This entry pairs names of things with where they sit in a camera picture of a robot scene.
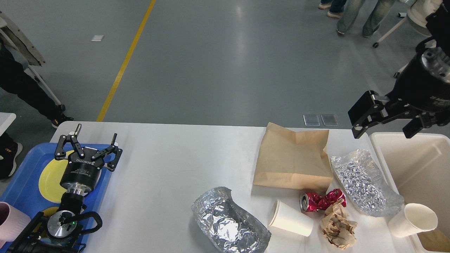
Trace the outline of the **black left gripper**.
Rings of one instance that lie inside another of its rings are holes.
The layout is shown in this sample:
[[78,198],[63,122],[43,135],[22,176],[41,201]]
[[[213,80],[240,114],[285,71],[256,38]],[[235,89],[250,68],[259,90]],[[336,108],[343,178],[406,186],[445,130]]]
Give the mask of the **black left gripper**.
[[[74,134],[60,136],[55,149],[54,158],[56,160],[66,159],[66,152],[63,148],[66,143],[70,142],[74,152],[69,154],[69,163],[63,173],[60,185],[65,189],[69,189],[74,184],[80,184],[84,186],[85,192],[90,192],[95,189],[95,186],[98,183],[101,175],[101,168],[115,171],[123,150],[115,143],[117,133],[114,133],[111,145],[105,149],[100,151],[83,151],[83,148],[77,140],[81,128],[82,125],[78,124]],[[104,158],[109,154],[114,154],[114,159],[105,162]]]

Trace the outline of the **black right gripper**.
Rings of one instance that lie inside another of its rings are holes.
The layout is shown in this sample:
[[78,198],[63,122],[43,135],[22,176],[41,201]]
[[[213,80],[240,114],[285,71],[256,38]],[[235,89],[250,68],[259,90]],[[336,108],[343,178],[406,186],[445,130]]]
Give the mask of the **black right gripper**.
[[[417,115],[417,110],[410,105],[427,112]],[[412,119],[403,127],[405,137],[410,139],[422,129],[447,125],[450,112],[442,111],[449,109],[449,105],[449,56],[442,48],[435,47],[413,57],[387,96],[366,91],[350,108],[348,115],[356,139],[375,125],[396,119]]]

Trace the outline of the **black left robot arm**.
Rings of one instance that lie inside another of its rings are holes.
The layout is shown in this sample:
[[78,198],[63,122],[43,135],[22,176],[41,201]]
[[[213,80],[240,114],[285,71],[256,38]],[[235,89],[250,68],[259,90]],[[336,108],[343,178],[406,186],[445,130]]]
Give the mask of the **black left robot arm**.
[[86,245],[84,235],[103,226],[96,212],[108,185],[106,171],[113,172],[123,150],[114,134],[104,149],[82,146],[77,139],[82,125],[74,132],[61,135],[54,158],[63,161],[63,173],[56,176],[64,189],[59,207],[51,215],[38,212],[7,248],[8,253],[81,253]]

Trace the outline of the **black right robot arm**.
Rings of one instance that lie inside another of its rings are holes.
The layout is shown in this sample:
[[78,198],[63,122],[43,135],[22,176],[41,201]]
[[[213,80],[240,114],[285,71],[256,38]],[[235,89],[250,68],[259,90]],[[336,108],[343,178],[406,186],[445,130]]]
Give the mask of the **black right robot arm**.
[[368,128],[396,119],[410,119],[403,133],[410,139],[432,125],[443,126],[450,121],[449,81],[449,1],[445,0],[426,18],[435,40],[435,48],[426,48],[422,41],[416,55],[399,74],[394,88],[385,96],[366,91],[348,111],[353,136],[358,139]]

